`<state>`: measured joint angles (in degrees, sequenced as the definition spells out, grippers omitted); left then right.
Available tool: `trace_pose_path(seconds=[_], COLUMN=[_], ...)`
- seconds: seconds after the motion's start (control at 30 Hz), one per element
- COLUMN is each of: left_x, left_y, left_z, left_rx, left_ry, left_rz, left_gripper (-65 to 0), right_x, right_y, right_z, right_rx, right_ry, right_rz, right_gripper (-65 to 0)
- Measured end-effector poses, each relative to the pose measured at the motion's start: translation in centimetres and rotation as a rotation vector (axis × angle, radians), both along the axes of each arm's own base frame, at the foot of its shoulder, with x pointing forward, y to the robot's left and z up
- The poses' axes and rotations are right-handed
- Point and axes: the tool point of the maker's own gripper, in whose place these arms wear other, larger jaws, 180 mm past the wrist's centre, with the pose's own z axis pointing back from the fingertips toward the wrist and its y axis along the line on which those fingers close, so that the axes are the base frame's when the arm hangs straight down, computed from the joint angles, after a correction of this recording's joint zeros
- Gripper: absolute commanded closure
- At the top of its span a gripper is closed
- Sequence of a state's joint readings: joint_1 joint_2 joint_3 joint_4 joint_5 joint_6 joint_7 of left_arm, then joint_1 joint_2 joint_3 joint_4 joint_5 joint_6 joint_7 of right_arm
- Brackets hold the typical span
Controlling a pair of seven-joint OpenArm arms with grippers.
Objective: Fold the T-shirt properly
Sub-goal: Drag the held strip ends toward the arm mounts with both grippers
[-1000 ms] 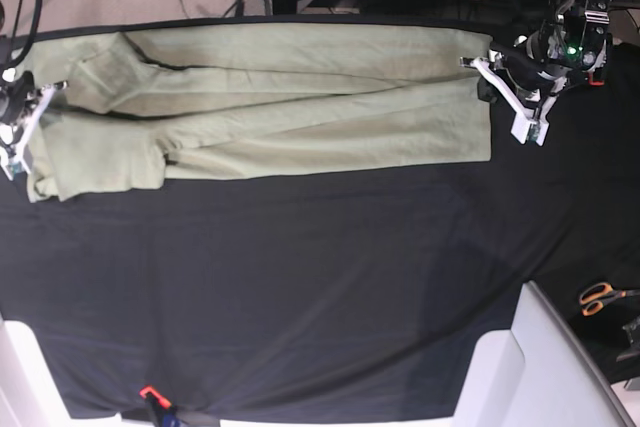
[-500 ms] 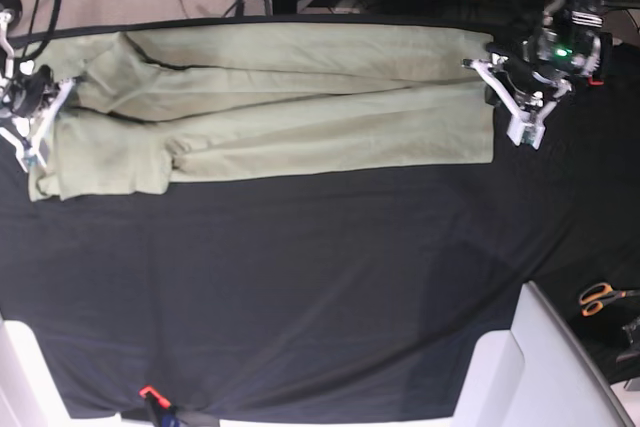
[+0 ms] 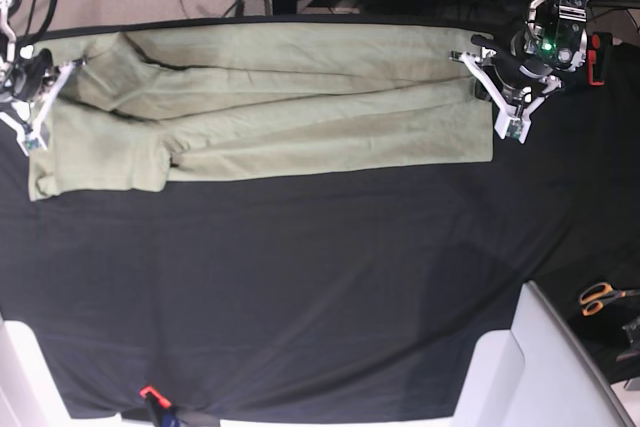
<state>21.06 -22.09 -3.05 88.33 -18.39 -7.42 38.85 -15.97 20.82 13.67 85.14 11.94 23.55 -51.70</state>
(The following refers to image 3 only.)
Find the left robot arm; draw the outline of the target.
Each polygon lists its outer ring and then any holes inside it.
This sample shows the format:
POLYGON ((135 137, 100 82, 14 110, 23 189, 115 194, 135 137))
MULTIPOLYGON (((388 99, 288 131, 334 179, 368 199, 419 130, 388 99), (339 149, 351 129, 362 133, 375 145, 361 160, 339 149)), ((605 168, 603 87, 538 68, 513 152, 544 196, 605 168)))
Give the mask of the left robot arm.
POLYGON ((589 0, 526 0, 523 25, 509 44, 479 34, 478 54, 450 53, 475 78, 475 95, 498 108, 494 130, 524 143, 533 113, 585 67, 589 0))

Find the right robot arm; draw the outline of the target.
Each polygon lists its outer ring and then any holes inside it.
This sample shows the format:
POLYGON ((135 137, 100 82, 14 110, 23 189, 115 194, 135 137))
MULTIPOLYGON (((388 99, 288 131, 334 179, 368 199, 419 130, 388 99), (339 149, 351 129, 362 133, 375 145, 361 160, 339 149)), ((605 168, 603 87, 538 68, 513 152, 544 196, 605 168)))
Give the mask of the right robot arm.
POLYGON ((10 24, 22 0, 1 0, 1 122, 14 133, 26 156, 47 150, 49 133, 45 121, 71 74, 86 64, 84 58, 56 65, 50 50, 29 50, 47 32, 58 0, 49 0, 40 28, 18 36, 10 24))

